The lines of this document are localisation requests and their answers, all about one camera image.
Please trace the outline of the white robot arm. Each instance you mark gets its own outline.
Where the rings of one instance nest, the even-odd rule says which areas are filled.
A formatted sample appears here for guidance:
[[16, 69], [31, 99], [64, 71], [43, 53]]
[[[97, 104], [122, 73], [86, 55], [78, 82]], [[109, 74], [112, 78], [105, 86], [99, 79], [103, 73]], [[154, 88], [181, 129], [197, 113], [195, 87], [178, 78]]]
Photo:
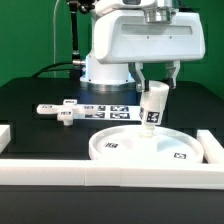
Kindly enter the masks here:
[[134, 84], [148, 88], [145, 63], [164, 63], [174, 88], [182, 61], [200, 60], [205, 41], [200, 16], [174, 0], [93, 0], [92, 49], [81, 81], [101, 91]]

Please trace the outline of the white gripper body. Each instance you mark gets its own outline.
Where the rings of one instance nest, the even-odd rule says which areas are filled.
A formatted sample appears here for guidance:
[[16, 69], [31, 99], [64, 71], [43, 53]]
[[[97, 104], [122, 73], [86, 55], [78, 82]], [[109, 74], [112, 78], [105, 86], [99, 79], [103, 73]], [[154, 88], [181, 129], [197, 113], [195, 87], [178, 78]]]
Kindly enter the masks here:
[[101, 63], [201, 59], [205, 42], [197, 13], [177, 12], [170, 24], [147, 23], [141, 10], [116, 10], [97, 20], [95, 57]]

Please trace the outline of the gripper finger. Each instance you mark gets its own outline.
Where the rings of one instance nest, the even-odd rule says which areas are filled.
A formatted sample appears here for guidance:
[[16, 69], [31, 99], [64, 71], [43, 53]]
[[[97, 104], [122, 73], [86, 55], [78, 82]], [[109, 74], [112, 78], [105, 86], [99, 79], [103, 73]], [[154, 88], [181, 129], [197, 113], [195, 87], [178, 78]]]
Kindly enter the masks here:
[[140, 62], [131, 62], [129, 64], [129, 72], [135, 80], [137, 92], [146, 92], [149, 90], [149, 84], [145, 80], [142, 69], [143, 64]]
[[171, 61], [166, 64], [167, 76], [166, 80], [171, 89], [176, 88], [176, 78], [178, 76], [180, 70], [180, 62], [179, 61]]

